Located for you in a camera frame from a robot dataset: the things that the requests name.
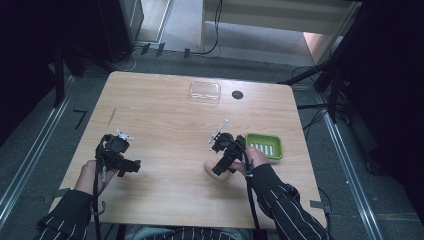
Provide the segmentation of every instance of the person's hand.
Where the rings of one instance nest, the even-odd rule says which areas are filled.
[[[258,148],[252,148],[252,147],[246,147],[246,154],[247,158],[249,159],[249,164],[253,164],[253,168],[256,168],[262,164],[269,163],[268,158],[265,156],[265,154]],[[230,168],[235,169],[243,175],[246,175],[246,169],[244,168],[244,165],[239,162],[234,162]]]
[[[102,173],[98,173],[99,186],[97,189],[99,191],[98,193],[99,195],[100,193],[102,193],[103,189],[107,186],[110,180],[112,180],[113,176],[115,176],[117,172],[118,170],[116,169],[111,169],[107,171],[106,183],[104,187],[102,183]],[[77,180],[77,183],[75,184],[74,189],[93,195],[93,184],[94,184],[95,174],[96,174],[96,160],[87,161],[87,163],[84,164],[81,168],[81,173]]]

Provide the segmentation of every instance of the metal frame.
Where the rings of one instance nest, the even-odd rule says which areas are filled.
[[[37,165],[38,159],[40,158],[44,148],[49,142],[50,137],[54,132],[59,120],[61,119],[63,112],[69,103],[74,84],[75,78],[73,76],[69,77],[65,86],[65,89],[68,90],[68,94],[65,95],[64,100],[58,105],[58,107],[54,108],[51,111],[46,123],[44,124],[37,138],[35,139],[25,159],[22,161],[22,164],[19,167],[18,171],[16,172],[15,177],[13,178],[7,190],[1,197],[0,231],[3,228],[10,212],[15,206],[15,203],[18,200],[18,197],[20,196],[22,190],[24,189],[26,182],[31,176],[31,173]]]
[[[321,95],[318,95],[318,100],[321,103],[326,102]],[[369,239],[382,240],[384,238],[380,231],[380,227],[378,226],[376,217],[362,188],[361,182],[356,175],[355,168],[352,165],[352,161],[350,160],[349,153],[344,145],[342,136],[337,127],[337,123],[334,123],[328,114],[324,116],[324,119],[331,139],[333,140],[334,147],[336,148],[337,154],[339,156],[340,163],[348,180],[350,190],[352,191],[353,198],[355,199],[368,237]]]

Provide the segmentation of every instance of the dark wall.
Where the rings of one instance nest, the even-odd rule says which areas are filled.
[[[409,2],[377,1],[339,67],[377,142],[368,155],[405,187],[424,223],[424,3]]]
[[[1,1],[0,9],[1,146],[54,86],[54,39],[37,1]]]

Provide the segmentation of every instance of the person's arm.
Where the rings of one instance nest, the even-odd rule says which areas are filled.
[[[281,239],[333,239],[321,224],[300,205],[296,188],[283,183],[259,150],[247,148],[246,154],[253,163],[252,188],[261,210],[275,221]],[[242,165],[232,168],[241,170]]]
[[[86,229],[91,219],[91,201],[96,172],[96,161],[88,161],[74,187],[60,200],[58,205],[37,223],[39,230],[34,239],[85,239]],[[116,174],[116,170],[107,172],[107,183]]]

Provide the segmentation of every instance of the black round object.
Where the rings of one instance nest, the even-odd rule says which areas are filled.
[[[240,91],[234,91],[232,95],[233,95],[233,98],[235,98],[235,99],[242,99],[243,98],[243,93],[240,92]]]

